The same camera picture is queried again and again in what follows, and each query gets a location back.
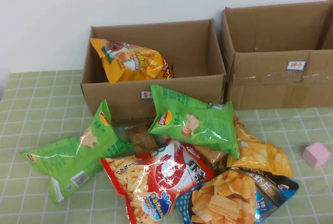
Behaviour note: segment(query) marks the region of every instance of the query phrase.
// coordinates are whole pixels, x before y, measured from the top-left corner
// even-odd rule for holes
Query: white label
[[[51,180],[52,180],[52,184],[54,187],[54,191],[56,192],[57,200],[58,200],[58,202],[61,202],[65,198],[60,191],[59,182],[56,179],[54,179],[53,177],[51,177]]]
[[[304,70],[306,61],[290,61],[287,65],[287,70]]]
[[[151,91],[141,91],[141,99],[152,99],[152,92]]]

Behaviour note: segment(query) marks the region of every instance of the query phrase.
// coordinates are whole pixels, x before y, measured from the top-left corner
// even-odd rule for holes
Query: pink cube
[[[316,142],[305,148],[303,159],[313,168],[324,164],[331,156],[330,151],[320,142]]]

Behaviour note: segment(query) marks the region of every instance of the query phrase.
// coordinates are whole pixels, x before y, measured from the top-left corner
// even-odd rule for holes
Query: cardboard box
[[[113,125],[131,125],[156,116],[152,99],[144,98],[154,82],[204,102],[221,102],[225,68],[213,20],[92,27],[101,38],[155,49],[173,67],[175,78],[110,84],[97,52],[88,44],[82,91],[94,114],[106,99]]]
[[[226,101],[234,109],[333,106],[333,1],[226,8]]]

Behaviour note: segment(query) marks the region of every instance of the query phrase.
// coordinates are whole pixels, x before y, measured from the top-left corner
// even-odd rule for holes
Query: snack bag
[[[155,83],[150,88],[157,116],[149,133],[239,157],[231,102],[207,104]]]
[[[292,177],[290,162],[281,148],[269,143],[238,141],[239,159],[229,155],[227,167],[260,169],[274,175]]]
[[[81,137],[62,138],[44,147],[21,152],[37,171],[49,175],[50,193],[55,203],[75,192],[101,169],[99,159],[128,150],[113,130],[106,100]]]
[[[226,152],[212,150],[211,148],[201,145],[194,145],[194,147],[205,157],[209,165],[212,167],[220,163],[220,161],[222,161],[222,159],[227,155]]]
[[[237,115],[234,115],[234,126],[236,131],[236,137],[238,141],[249,141],[249,142],[258,142],[262,143],[262,141],[252,135],[243,125],[241,120],[238,118]]]
[[[148,129],[149,125],[147,123],[125,128],[125,132],[129,135],[130,141],[136,144],[134,146],[136,154],[149,153],[158,149],[154,137],[147,132]]]
[[[153,49],[97,38],[90,38],[90,42],[102,59],[111,84],[172,77],[167,62]]]
[[[259,224],[290,199],[298,187],[284,176],[230,168],[180,196],[176,206],[184,224]]]
[[[101,159],[115,189],[125,196],[131,224],[157,223],[179,195],[214,177],[192,145],[166,142],[152,153]]]

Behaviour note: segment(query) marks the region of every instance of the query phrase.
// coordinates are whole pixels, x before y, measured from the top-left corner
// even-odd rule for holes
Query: table
[[[12,73],[0,102],[0,223],[127,223],[125,200],[101,171],[55,205],[48,177],[36,172],[20,151],[62,136],[80,136],[92,115],[82,95],[81,70]],[[297,194],[268,224],[332,223],[333,161],[313,170],[302,159],[320,141],[333,153],[333,108],[236,111],[248,130],[280,146],[291,160]],[[116,128],[124,140],[122,128]],[[177,210],[161,223],[182,223]]]

